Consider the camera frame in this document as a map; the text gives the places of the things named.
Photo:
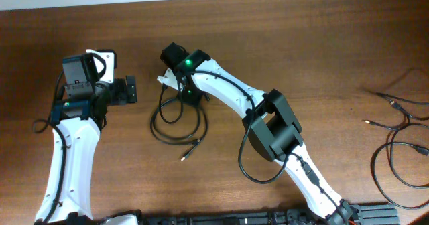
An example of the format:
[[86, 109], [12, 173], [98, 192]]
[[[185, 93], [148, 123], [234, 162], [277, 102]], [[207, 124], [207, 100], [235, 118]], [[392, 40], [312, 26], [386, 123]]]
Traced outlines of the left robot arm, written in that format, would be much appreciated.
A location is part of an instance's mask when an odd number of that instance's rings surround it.
[[90, 185], [93, 158], [109, 106], [137, 101], [134, 76], [116, 78], [112, 49], [63, 58], [42, 133], [52, 129], [54, 151], [48, 184], [35, 224], [93, 224]]

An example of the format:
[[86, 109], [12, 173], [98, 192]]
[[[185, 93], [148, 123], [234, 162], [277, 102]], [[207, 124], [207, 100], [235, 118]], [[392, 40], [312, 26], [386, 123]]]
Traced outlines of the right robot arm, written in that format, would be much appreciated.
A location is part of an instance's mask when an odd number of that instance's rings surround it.
[[270, 182], [287, 173], [317, 218], [326, 224], [349, 223], [350, 205], [329, 186], [311, 160], [302, 127], [280, 91], [253, 88], [202, 50], [189, 53], [174, 42], [162, 50], [160, 59], [168, 68], [158, 81], [164, 88], [176, 89], [176, 100], [181, 104], [199, 108], [202, 98], [213, 95], [241, 117], [243, 142], [250, 142], [265, 160], [281, 167]]

